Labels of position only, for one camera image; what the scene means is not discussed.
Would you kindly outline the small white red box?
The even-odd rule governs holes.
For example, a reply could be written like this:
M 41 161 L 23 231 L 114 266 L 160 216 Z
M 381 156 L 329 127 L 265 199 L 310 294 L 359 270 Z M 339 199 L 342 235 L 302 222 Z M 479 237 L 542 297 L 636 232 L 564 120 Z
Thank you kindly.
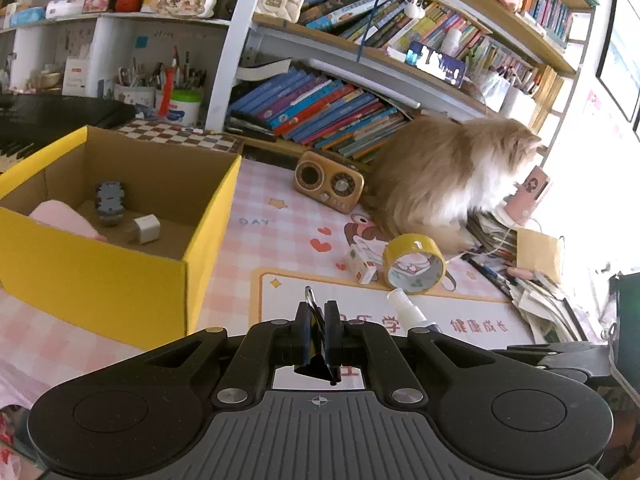
M 356 244 L 351 244 L 345 257 L 347 269 L 357 283 L 367 285 L 376 279 L 378 267 Z

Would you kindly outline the stack of papers and magazines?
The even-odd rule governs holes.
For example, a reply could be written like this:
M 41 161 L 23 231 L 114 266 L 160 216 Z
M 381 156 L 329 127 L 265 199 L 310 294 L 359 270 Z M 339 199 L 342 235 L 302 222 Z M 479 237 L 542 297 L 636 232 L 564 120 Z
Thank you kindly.
M 463 258 L 485 269 L 489 279 L 511 298 L 534 341 L 600 342 L 602 325 L 593 289 L 589 282 L 563 268 L 564 240 L 558 238 L 561 281 L 556 284 L 544 274 L 516 266 L 517 228 L 524 226 L 504 223 L 495 211 L 471 212 L 466 229 L 476 247 Z

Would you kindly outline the pink checked table mat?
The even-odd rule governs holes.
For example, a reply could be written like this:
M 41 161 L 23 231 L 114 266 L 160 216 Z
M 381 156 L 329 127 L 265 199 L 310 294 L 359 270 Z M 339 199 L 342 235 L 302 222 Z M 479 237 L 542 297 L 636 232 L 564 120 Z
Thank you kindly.
M 318 302 L 336 300 L 344 318 L 402 334 L 385 284 L 363 286 L 345 266 L 345 230 L 360 219 L 295 192 L 291 171 L 243 160 L 198 328 L 241 335 L 255 322 L 289 318 L 311 287 Z M 456 260 L 448 271 L 450 280 L 412 300 L 445 334 L 485 349 L 533 342 L 518 310 L 477 270 Z M 49 388 L 138 352 L 1 297 L 3 406 L 28 408 Z

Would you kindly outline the brown cardboard piece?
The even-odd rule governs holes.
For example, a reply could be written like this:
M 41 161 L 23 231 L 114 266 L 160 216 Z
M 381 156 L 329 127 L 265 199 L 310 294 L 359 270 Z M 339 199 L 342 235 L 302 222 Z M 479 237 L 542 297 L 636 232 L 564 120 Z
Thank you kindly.
M 517 228 L 515 261 L 519 269 L 544 274 L 556 284 L 561 281 L 560 242 L 557 238 Z

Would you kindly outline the wooden retro radio speaker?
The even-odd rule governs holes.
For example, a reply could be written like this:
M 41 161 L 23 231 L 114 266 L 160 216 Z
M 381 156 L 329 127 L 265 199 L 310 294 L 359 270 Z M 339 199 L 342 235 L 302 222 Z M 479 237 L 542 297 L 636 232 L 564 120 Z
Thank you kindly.
M 303 152 L 296 164 L 294 188 L 324 206 L 349 214 L 359 203 L 364 177 L 357 169 L 326 153 L 309 150 Z

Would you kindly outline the white charger cube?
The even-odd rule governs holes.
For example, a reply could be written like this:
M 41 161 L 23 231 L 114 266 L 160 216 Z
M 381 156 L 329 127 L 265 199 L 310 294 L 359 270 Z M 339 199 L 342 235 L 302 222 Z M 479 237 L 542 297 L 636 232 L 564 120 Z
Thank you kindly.
M 132 224 L 132 239 L 140 245 L 153 243 L 160 238 L 162 225 L 154 214 L 147 214 L 134 219 Z

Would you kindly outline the orange white fluffy cat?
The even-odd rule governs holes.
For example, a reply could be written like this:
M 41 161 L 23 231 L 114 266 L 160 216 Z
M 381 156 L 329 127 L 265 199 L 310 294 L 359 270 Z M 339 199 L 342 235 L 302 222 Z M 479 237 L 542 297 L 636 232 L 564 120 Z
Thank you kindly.
M 515 119 L 422 116 L 378 151 L 360 204 L 389 238 L 425 235 L 454 256 L 473 247 L 469 213 L 500 205 L 540 146 Z

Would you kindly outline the pink cartoon holder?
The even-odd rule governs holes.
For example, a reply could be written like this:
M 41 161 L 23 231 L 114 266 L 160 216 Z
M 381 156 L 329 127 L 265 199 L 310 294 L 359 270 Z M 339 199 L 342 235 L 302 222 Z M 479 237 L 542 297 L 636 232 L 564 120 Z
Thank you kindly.
M 506 200 L 504 212 L 521 226 L 535 211 L 544 193 L 548 191 L 549 177 L 539 166 L 536 166 L 527 176 L 525 181 L 518 186 L 515 194 Z

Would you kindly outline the yellow cardboard box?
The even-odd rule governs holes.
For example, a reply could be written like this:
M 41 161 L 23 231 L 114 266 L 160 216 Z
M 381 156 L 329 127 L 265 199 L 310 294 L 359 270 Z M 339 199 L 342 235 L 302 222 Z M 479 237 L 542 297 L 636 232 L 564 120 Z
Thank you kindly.
M 224 234 L 237 154 L 80 128 L 1 177 L 1 285 L 61 320 L 141 349 L 193 333 Z M 118 181 L 124 218 L 104 226 L 96 188 Z M 107 238 L 90 240 L 29 214 L 46 200 L 76 210 Z M 154 214 L 160 238 L 140 245 L 134 219 Z

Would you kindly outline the wooden chess board box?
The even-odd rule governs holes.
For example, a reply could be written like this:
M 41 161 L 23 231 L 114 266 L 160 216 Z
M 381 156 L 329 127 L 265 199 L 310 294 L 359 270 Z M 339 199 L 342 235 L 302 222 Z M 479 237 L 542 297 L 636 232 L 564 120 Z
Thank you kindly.
M 223 153 L 241 154 L 244 143 L 228 133 L 213 132 L 199 128 L 188 128 L 168 122 L 151 122 L 136 119 L 117 128 L 117 131 L 130 139 L 157 144 L 175 144 L 195 146 Z

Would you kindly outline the grey toy car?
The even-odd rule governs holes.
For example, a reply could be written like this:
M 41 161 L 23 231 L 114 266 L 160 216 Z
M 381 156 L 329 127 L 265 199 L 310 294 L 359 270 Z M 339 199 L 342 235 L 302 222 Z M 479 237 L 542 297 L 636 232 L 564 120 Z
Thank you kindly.
M 104 226 L 117 226 L 124 218 L 125 191 L 118 181 L 107 181 L 96 188 L 96 214 Z

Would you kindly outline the row of colourful books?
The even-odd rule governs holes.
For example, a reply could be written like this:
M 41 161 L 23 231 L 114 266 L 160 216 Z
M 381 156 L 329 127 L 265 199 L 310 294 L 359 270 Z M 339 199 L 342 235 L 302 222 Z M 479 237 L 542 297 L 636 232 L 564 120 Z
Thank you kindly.
M 388 96 L 293 65 L 282 74 L 239 84 L 231 93 L 226 128 L 369 166 L 411 119 L 406 107 Z

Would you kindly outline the white green lid jar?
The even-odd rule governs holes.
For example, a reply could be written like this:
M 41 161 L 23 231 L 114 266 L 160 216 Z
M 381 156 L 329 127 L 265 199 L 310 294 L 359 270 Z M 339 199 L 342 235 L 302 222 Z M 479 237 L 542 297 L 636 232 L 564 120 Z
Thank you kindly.
M 198 90 L 174 90 L 168 105 L 168 122 L 194 127 L 198 123 L 201 102 L 202 95 Z

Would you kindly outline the pink plush pig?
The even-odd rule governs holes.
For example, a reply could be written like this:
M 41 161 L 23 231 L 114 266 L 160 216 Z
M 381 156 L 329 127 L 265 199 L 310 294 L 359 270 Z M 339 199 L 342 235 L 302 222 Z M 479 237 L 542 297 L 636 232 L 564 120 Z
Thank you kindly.
M 51 228 L 90 238 L 90 240 L 107 241 L 107 238 L 81 214 L 59 200 L 46 200 L 40 203 L 28 218 Z

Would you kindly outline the black piano keyboard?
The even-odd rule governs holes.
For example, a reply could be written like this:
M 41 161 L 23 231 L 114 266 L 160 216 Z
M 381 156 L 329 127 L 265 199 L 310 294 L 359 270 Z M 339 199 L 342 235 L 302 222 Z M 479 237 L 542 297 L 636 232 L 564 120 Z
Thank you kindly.
M 120 101 L 83 96 L 2 94 L 1 172 L 78 128 L 118 128 L 135 117 L 134 106 Z

